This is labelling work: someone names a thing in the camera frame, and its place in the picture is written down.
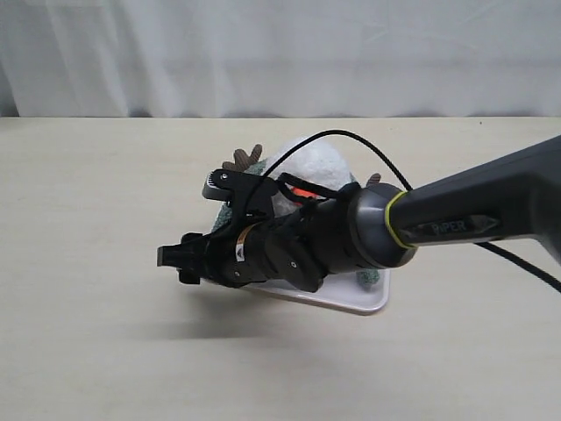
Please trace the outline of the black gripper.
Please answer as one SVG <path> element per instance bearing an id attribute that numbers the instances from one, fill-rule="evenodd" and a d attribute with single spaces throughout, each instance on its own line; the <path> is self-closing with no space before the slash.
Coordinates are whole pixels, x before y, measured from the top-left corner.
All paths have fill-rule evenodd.
<path id="1" fill-rule="evenodd" d="M 184 234 L 179 244 L 157 249 L 157 266 L 197 268 L 205 256 L 211 279 L 224 286 L 284 280 L 316 293 L 327 277 L 351 271 L 347 217 L 346 205 L 304 205 L 271 219 L 229 223 L 210 236 Z M 181 284 L 204 281 L 188 270 L 177 273 Z"/>

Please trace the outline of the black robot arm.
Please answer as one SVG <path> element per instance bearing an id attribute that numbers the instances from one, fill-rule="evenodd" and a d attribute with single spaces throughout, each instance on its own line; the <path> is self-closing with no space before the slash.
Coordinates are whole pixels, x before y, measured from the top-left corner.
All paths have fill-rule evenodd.
<path id="1" fill-rule="evenodd" d="M 401 267 L 421 246 L 473 243 L 502 254 L 505 239 L 534 239 L 560 255 L 559 138 L 420 188 L 329 189 L 287 172 L 216 169 L 202 193 L 226 203 L 230 221 L 157 252 L 158 265 L 185 284 L 282 279 L 314 293 L 329 275 Z"/>

